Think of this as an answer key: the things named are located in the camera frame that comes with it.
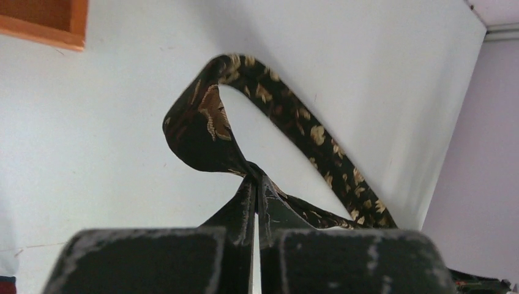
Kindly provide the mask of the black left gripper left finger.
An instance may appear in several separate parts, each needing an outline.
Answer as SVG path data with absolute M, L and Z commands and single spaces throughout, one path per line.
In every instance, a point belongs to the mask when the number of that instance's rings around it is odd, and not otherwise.
M 97 228 L 72 236 L 44 293 L 251 293 L 256 187 L 197 227 Z

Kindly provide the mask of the black gold floral tie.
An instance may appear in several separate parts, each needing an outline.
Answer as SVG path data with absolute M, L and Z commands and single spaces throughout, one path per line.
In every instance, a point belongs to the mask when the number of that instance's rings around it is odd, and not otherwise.
M 246 159 L 232 130 L 220 89 L 250 101 L 301 152 L 338 198 L 338 216 L 283 191 Z M 396 229 L 395 219 L 327 127 L 262 60 L 243 53 L 211 57 L 174 99 L 162 121 L 171 152 L 201 172 L 230 173 L 265 183 L 288 209 L 317 229 Z

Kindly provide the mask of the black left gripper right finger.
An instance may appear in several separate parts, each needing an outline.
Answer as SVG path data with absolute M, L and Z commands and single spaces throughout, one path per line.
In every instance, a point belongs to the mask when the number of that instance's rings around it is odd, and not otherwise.
M 317 230 L 267 177 L 258 196 L 264 293 L 455 293 L 432 240 L 415 230 Z

